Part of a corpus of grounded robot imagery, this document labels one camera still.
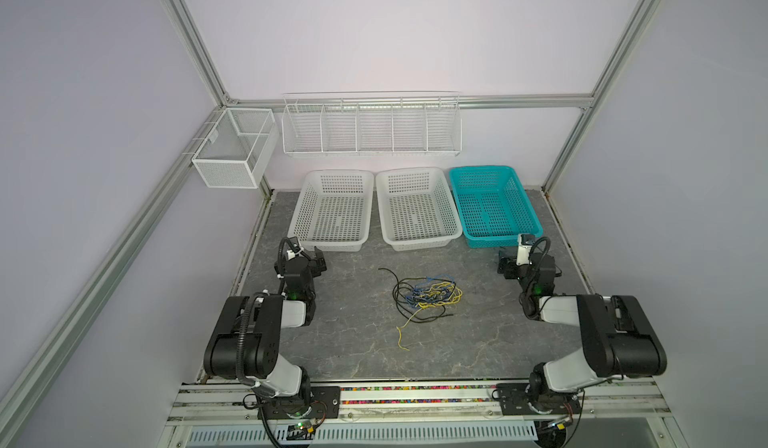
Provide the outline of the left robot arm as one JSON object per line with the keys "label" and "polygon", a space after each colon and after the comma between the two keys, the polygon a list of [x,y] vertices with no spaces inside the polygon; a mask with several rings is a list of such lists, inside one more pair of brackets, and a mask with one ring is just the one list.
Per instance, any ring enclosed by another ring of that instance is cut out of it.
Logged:
{"label": "left robot arm", "polygon": [[275,418],[336,418],[338,386],[314,386],[308,371],[280,353],[285,330],[307,327],[316,311],[315,279],[327,270],[322,250],[284,238],[274,264],[279,286],[225,301],[203,355],[212,378],[234,380],[249,393],[244,405]]}

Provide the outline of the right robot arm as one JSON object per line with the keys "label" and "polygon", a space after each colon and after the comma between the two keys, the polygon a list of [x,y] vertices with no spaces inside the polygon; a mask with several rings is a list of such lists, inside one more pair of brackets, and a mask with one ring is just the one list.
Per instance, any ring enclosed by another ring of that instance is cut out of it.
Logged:
{"label": "right robot arm", "polygon": [[526,384],[496,389],[500,404],[549,415],[572,415],[581,407],[579,393],[625,378],[664,374],[665,349],[638,299],[629,295],[565,295],[554,292],[561,275],[551,241],[532,234],[518,237],[514,254],[498,253],[497,273],[520,286],[518,302],[529,320],[579,329],[580,346],[532,369]]}

